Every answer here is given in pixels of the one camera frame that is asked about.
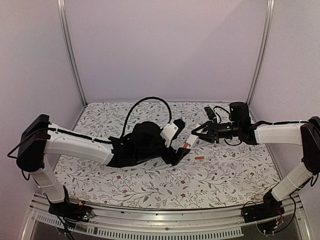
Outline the white remote control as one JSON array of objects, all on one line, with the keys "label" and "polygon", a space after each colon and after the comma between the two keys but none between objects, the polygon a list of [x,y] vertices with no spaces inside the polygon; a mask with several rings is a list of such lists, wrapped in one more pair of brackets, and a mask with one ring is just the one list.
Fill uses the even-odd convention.
[{"label": "white remote control", "polygon": [[187,149],[191,149],[192,146],[197,142],[199,138],[194,135],[194,134],[190,134],[190,136],[187,138],[185,143],[188,143],[188,148]]}]

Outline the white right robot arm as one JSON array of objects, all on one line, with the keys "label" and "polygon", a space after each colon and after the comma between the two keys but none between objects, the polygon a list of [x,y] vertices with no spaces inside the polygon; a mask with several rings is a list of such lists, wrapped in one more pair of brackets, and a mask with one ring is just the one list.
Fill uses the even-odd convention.
[{"label": "white right robot arm", "polygon": [[302,150],[300,163],[264,196],[258,213],[269,218],[278,210],[278,203],[306,182],[320,175],[320,118],[313,116],[307,120],[252,122],[249,106],[245,102],[229,104],[229,121],[218,122],[217,114],[211,107],[204,109],[208,121],[192,130],[199,139],[217,144],[221,139],[238,140],[246,145],[292,145]]}]

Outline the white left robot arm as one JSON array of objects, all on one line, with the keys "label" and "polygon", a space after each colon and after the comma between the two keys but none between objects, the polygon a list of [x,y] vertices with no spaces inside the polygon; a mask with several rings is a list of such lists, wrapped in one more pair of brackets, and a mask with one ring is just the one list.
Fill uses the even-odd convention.
[{"label": "white left robot arm", "polygon": [[7,156],[33,177],[63,217],[70,217],[75,211],[74,205],[67,200],[67,191],[49,167],[47,155],[86,159],[111,168],[137,166],[155,158],[175,166],[191,150],[189,143],[178,149],[172,147],[185,125],[182,119],[164,127],[145,121],[136,124],[131,133],[104,139],[61,128],[51,123],[48,115],[41,114],[22,133],[19,144]]}]

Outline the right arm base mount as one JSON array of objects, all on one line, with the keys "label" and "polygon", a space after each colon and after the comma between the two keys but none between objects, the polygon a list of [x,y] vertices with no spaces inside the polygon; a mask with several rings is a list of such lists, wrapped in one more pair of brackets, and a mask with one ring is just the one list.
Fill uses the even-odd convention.
[{"label": "right arm base mount", "polygon": [[276,230],[284,222],[285,209],[281,201],[277,201],[269,190],[263,196],[262,203],[246,202],[241,209],[241,216],[245,223],[258,222],[273,218],[257,224],[257,229],[264,235],[275,234]]}]

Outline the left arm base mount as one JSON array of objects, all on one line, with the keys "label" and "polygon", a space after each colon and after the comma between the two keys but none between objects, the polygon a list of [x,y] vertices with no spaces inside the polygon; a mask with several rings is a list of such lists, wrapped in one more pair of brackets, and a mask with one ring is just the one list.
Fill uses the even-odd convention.
[{"label": "left arm base mount", "polygon": [[63,218],[70,226],[73,223],[84,222],[88,223],[90,219],[95,216],[93,208],[86,205],[85,201],[78,203],[70,202],[69,194],[65,186],[63,186],[64,199],[61,202],[52,203],[48,197],[48,203],[50,205],[48,212],[56,215],[60,219]]}]

